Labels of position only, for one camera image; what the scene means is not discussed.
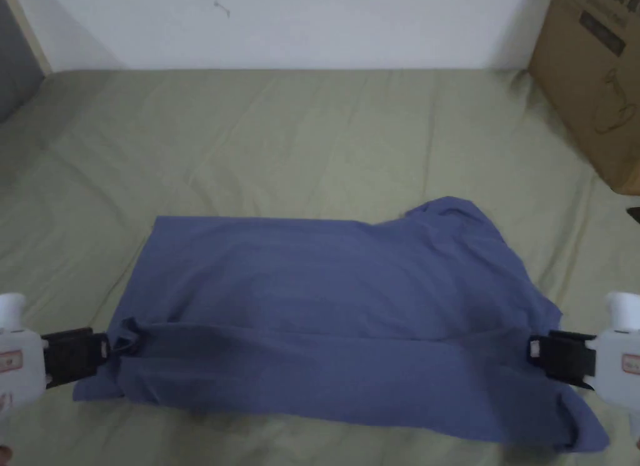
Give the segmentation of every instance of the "white handle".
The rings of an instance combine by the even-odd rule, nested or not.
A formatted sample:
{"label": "white handle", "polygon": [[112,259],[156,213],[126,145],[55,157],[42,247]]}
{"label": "white handle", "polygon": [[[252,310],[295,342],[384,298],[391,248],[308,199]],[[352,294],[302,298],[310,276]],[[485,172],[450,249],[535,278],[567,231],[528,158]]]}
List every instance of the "white handle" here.
{"label": "white handle", "polygon": [[17,292],[0,295],[0,328],[7,331],[20,331],[23,328],[21,315],[27,298]]}
{"label": "white handle", "polygon": [[640,330],[640,296],[628,292],[607,295],[611,326],[616,330]]}

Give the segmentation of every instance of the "mattress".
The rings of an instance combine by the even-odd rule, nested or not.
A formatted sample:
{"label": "mattress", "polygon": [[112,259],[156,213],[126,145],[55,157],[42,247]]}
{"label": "mattress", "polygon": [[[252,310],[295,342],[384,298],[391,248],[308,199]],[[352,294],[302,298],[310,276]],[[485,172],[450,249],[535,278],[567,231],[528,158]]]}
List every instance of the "mattress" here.
{"label": "mattress", "polygon": [[[604,296],[640,291],[637,198],[597,178],[524,72],[124,71],[47,78],[0,125],[0,285],[39,333],[105,329],[158,215],[368,221],[427,200],[475,202],[565,316],[608,326]],[[194,415],[71,386],[18,412],[14,465],[629,464],[611,437],[555,457],[426,430],[284,415]]]}

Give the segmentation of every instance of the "blue cloth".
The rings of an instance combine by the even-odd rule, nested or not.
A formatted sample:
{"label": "blue cloth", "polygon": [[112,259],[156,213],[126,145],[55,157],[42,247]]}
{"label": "blue cloth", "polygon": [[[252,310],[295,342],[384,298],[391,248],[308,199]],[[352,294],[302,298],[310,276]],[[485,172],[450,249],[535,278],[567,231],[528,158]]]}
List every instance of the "blue cloth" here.
{"label": "blue cloth", "polygon": [[472,203],[399,220],[158,218],[75,400],[288,413],[595,451],[602,426],[526,361],[561,313]]}

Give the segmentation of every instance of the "sticker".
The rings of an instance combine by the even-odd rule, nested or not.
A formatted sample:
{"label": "sticker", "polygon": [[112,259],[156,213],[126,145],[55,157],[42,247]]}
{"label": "sticker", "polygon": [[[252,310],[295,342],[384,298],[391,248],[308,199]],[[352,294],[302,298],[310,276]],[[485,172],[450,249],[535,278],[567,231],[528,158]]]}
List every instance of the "sticker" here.
{"label": "sticker", "polygon": [[11,351],[0,354],[0,373],[21,369],[23,367],[23,352]]}
{"label": "sticker", "polygon": [[636,355],[623,355],[622,356],[622,370],[628,372],[630,375],[640,376],[640,356]]}

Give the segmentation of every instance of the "white robotic arm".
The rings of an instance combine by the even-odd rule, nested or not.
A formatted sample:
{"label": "white robotic arm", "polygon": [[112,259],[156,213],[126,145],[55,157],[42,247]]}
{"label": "white robotic arm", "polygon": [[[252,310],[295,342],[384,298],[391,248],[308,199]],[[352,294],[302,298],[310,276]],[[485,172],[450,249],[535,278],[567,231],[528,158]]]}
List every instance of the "white robotic arm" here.
{"label": "white robotic arm", "polygon": [[[21,324],[26,300],[0,295],[0,444],[11,412],[47,389],[94,376],[111,354],[106,334],[90,328],[39,336]],[[607,296],[611,328],[595,335],[553,331],[529,339],[528,360],[551,379],[594,390],[627,410],[640,439],[640,296]]]}
{"label": "white robotic arm", "polygon": [[106,334],[90,328],[39,336],[25,329],[22,295],[0,295],[0,444],[16,409],[47,389],[94,376],[111,349]]}
{"label": "white robotic arm", "polygon": [[551,332],[532,336],[529,361],[552,379],[592,389],[629,412],[631,435],[640,440],[640,296],[607,296],[611,328],[589,336]]}

